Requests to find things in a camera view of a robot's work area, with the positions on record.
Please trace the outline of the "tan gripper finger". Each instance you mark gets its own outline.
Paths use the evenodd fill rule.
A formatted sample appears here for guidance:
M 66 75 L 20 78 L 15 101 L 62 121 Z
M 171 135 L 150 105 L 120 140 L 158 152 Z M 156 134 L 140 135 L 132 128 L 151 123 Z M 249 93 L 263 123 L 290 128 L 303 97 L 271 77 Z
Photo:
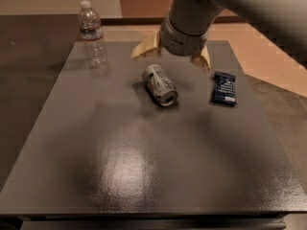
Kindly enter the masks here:
M 133 48 L 130 54 L 130 59 L 139 60 L 147 57 L 158 57 L 160 54 L 160 32 L 154 31 Z
M 191 62 L 202 69 L 204 72 L 209 72 L 211 69 L 210 55 L 207 47 L 204 46 L 200 53 L 190 57 Z

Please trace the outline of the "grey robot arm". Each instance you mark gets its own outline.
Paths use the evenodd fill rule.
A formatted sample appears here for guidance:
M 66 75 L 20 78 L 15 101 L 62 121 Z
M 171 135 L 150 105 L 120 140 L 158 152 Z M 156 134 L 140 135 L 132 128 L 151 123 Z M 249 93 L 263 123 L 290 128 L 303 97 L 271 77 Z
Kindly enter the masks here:
M 160 29 L 131 52 L 136 60 L 166 49 L 210 68 L 210 27 L 227 9 L 247 21 L 303 67 L 307 67 L 307 0 L 173 0 Z

